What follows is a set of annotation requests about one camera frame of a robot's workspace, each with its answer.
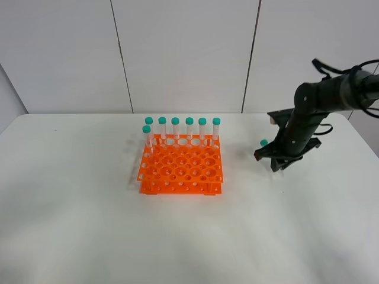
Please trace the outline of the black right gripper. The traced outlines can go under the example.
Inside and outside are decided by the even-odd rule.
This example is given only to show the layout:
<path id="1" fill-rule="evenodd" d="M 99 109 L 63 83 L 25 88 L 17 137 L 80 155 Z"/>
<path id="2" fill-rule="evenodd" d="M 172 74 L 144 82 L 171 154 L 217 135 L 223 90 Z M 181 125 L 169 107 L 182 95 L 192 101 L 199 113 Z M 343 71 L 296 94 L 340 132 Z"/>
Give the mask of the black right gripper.
<path id="1" fill-rule="evenodd" d="M 313 134 L 322 122 L 321 114 L 301 114 L 295 109 L 284 109 L 268 115 L 279 126 L 278 133 L 273 142 L 256 150 L 254 156 L 256 160 L 271 158 L 273 172 L 285 170 L 302 160 L 302 156 L 313 148 L 320 147 L 321 141 Z"/>

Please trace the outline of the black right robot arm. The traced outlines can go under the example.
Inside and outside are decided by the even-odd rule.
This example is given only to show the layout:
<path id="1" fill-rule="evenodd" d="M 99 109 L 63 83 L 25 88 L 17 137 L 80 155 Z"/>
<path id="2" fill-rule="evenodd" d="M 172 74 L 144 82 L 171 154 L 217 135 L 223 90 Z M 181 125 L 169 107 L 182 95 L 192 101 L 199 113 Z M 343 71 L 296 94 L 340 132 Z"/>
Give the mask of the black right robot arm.
<path id="1" fill-rule="evenodd" d="M 284 170 L 321 145 L 314 138 L 322 121 L 331 113 L 344 110 L 367 110 L 378 100 L 378 75 L 355 68 L 347 74 L 303 83 L 295 92 L 294 108 L 269 112 L 279 126 L 275 139 L 255 150 L 257 161 L 271 159 L 273 172 Z"/>

